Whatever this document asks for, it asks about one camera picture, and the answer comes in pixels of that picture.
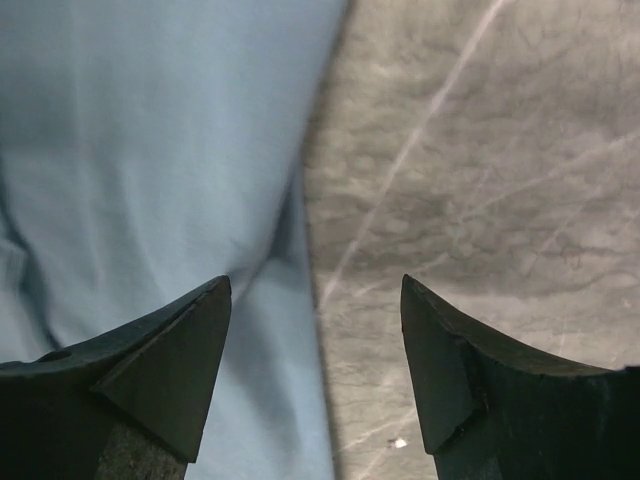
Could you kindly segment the grey-blue t shirt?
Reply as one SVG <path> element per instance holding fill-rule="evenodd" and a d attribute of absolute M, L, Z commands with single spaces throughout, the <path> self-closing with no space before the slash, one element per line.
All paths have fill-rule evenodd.
<path fill-rule="evenodd" d="M 334 475 L 302 143 L 342 1 L 1 5 L 1 358 L 225 275 L 191 479 Z"/>

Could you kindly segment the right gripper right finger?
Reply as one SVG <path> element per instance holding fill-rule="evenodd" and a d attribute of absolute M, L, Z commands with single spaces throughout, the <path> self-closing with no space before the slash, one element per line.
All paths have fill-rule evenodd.
<path fill-rule="evenodd" d="M 441 479 L 635 479 L 639 370 L 526 345 L 405 276 L 401 323 L 425 451 Z"/>

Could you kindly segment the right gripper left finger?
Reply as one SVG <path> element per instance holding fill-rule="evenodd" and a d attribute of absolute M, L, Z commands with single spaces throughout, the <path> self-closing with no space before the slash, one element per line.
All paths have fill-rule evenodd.
<path fill-rule="evenodd" d="M 215 278 L 90 340 L 1 367 L 1 475 L 181 479 L 197 459 L 231 315 Z"/>

